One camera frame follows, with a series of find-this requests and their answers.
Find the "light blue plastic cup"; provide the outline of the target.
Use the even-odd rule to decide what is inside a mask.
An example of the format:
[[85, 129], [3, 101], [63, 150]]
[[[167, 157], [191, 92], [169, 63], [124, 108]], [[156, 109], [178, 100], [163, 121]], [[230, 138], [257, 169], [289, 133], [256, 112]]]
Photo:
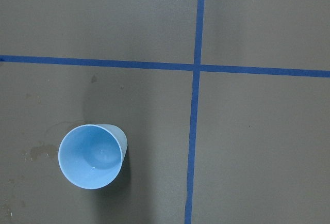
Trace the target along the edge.
[[111, 124], [84, 124], [69, 131], [58, 150], [66, 179], [83, 189], [109, 185], [121, 171], [127, 152], [125, 133]]

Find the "blue tape line crosswise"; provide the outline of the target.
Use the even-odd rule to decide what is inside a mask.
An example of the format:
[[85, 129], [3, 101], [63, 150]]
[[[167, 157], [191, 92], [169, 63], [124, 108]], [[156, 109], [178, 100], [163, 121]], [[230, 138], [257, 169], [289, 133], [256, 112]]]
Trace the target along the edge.
[[140, 62], [140, 61], [97, 60], [97, 59], [33, 57], [33, 56], [12, 56], [12, 55], [2, 55], [1, 62], [329, 78], [329, 70], [222, 66], [222, 65], [202, 65], [202, 64], [189, 64], [189, 63]]

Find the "blue tape line lengthwise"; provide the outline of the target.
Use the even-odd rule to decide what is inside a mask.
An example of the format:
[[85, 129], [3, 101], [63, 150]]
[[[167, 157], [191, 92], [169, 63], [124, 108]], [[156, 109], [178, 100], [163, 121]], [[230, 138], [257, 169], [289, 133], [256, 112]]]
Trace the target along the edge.
[[203, 23], [205, 0], [197, 0], [194, 60], [192, 74], [192, 96], [190, 107], [189, 143], [187, 160], [186, 203], [184, 223], [192, 222], [195, 148], [197, 134], [197, 114], [199, 104], [200, 65], [202, 56]]

